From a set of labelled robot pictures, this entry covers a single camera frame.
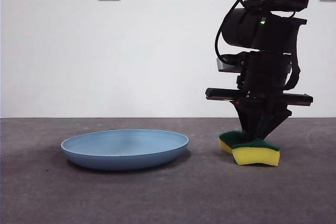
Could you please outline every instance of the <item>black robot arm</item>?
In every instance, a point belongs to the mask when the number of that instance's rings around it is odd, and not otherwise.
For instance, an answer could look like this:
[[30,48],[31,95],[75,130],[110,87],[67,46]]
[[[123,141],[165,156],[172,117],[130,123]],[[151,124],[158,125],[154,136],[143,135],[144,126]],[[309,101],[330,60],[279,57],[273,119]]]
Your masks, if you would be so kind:
[[[305,19],[295,18],[309,0],[237,0],[225,16],[215,39],[218,70],[240,73],[238,90],[206,91],[209,100],[231,102],[238,112],[247,141],[264,139],[287,117],[288,105],[309,106],[313,98],[306,94],[284,94],[299,80],[297,36]],[[243,8],[236,8],[241,3]],[[281,17],[272,11],[293,12]],[[221,55],[220,35],[232,46],[254,49],[237,55]]]

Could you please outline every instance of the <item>gray carpet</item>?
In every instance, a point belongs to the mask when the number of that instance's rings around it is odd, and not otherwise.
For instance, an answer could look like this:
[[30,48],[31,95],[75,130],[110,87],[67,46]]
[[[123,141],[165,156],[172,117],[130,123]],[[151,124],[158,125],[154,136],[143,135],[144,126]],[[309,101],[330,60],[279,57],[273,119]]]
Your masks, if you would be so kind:
[[[279,167],[238,166],[218,135],[237,119],[3,119],[3,224],[336,223],[336,119],[288,119],[268,141]],[[71,136],[163,129],[190,139],[172,163],[98,172],[66,160]]]

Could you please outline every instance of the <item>sponge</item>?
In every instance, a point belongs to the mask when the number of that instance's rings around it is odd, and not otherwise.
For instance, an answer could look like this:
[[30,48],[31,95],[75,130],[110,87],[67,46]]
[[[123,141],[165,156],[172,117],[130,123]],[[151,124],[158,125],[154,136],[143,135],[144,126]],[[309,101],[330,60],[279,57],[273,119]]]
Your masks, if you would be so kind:
[[261,138],[246,142],[243,132],[230,131],[219,136],[219,145],[224,152],[234,156],[238,165],[279,165],[280,148]]

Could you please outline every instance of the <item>yellow sponge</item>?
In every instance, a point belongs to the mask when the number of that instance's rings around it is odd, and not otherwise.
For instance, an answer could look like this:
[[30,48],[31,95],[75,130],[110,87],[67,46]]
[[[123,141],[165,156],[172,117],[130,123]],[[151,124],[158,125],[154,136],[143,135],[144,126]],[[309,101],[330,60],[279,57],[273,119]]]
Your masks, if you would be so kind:
[[221,139],[219,139],[219,146],[223,152],[232,155],[232,148],[229,145],[227,145],[224,141],[222,141]]
[[266,164],[278,166],[280,152],[263,147],[239,147],[232,150],[238,165]]

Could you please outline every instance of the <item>plate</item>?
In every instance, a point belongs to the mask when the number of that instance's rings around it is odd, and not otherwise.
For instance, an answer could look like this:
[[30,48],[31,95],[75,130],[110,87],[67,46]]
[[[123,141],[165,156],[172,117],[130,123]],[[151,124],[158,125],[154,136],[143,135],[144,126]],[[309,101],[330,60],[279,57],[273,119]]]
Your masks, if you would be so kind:
[[185,135],[161,130],[112,130],[78,135],[61,144],[68,159],[98,170],[135,170],[168,163],[188,145]]

